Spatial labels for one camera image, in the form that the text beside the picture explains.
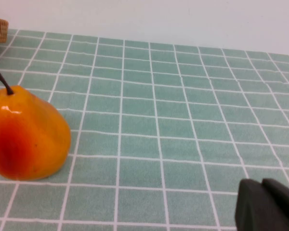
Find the green checkered tablecloth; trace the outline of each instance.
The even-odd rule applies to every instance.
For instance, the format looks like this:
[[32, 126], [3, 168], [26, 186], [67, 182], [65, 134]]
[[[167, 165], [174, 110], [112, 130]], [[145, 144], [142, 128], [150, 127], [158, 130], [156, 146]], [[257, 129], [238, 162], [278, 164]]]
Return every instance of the green checkered tablecloth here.
[[289, 55], [9, 30], [0, 72], [72, 129], [59, 173], [0, 177], [0, 231], [235, 230], [242, 178], [289, 186]]

